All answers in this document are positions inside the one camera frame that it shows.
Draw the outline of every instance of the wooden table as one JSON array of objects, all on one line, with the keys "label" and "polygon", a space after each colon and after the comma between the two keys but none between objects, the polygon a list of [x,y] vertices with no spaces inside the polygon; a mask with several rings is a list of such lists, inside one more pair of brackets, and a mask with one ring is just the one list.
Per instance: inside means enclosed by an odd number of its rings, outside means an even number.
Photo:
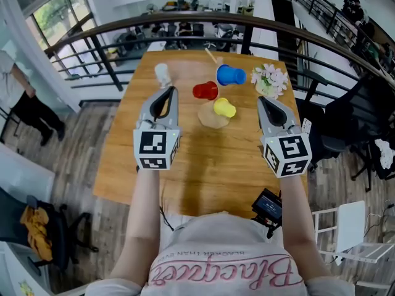
[{"label": "wooden table", "polygon": [[[224,63],[244,69],[247,82],[220,88],[237,108],[228,126],[210,129],[202,126],[197,113],[206,101],[192,95],[194,85],[216,81],[216,66],[204,51],[146,52],[130,81],[102,151],[94,186],[94,195],[129,204],[136,179],[133,155],[133,130],[143,102],[159,89],[154,67],[166,63],[173,84],[178,89],[179,117],[182,128],[181,147],[170,171],[160,173],[161,202],[167,212],[198,216],[222,212],[250,218],[251,205],[267,187],[279,192],[275,177],[259,150],[257,116],[259,94],[251,84],[252,69],[261,64],[274,64],[286,71],[276,60],[247,55],[214,52]],[[299,120],[292,87],[279,100],[291,107]],[[302,176],[307,189],[307,177]]]}]

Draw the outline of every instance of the window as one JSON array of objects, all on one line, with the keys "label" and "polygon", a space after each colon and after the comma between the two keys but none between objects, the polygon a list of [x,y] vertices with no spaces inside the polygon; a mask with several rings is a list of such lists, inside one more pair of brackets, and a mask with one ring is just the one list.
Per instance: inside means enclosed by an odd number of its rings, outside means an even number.
[{"label": "window", "polygon": [[86,0],[70,0],[70,2],[79,21],[90,13]]},{"label": "window", "polygon": [[50,46],[55,45],[77,23],[67,0],[51,0],[33,15]]},{"label": "window", "polygon": [[[86,0],[50,0],[29,16],[26,23],[44,51],[63,38],[96,26]],[[92,47],[89,39],[75,41],[59,49],[50,60],[63,78],[97,73],[102,69],[101,64],[85,65],[99,61],[97,52],[77,54]]]}]

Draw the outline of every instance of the white shirt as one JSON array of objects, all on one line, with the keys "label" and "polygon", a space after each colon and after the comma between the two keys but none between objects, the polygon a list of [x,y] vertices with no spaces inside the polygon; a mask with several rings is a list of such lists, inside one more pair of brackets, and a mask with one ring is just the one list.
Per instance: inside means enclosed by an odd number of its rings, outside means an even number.
[{"label": "white shirt", "polygon": [[25,92],[23,86],[14,78],[10,71],[14,60],[0,50],[0,101],[10,109],[18,103]]},{"label": "white shirt", "polygon": [[86,296],[355,296],[334,277],[304,282],[283,248],[268,244],[256,221],[227,214],[192,219],[174,230],[142,289],[124,279],[90,284]]}]

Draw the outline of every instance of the wooden stick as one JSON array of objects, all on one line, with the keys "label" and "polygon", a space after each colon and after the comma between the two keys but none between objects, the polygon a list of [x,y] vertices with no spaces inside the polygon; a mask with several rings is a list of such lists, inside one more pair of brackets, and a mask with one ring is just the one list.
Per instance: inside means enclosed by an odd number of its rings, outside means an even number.
[{"label": "wooden stick", "polygon": [[205,51],[208,53],[208,55],[211,57],[211,59],[218,65],[217,59],[211,54],[211,52],[208,50],[208,48],[205,48]]}]

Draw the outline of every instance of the hand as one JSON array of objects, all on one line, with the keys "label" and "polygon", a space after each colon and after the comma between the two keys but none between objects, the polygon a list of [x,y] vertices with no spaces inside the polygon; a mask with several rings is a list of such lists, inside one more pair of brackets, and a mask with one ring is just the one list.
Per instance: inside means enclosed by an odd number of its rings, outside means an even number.
[{"label": "hand", "polygon": [[33,88],[32,86],[30,86],[27,90],[26,90],[26,94],[29,96],[29,98],[31,99],[32,97],[36,96],[36,89]]}]

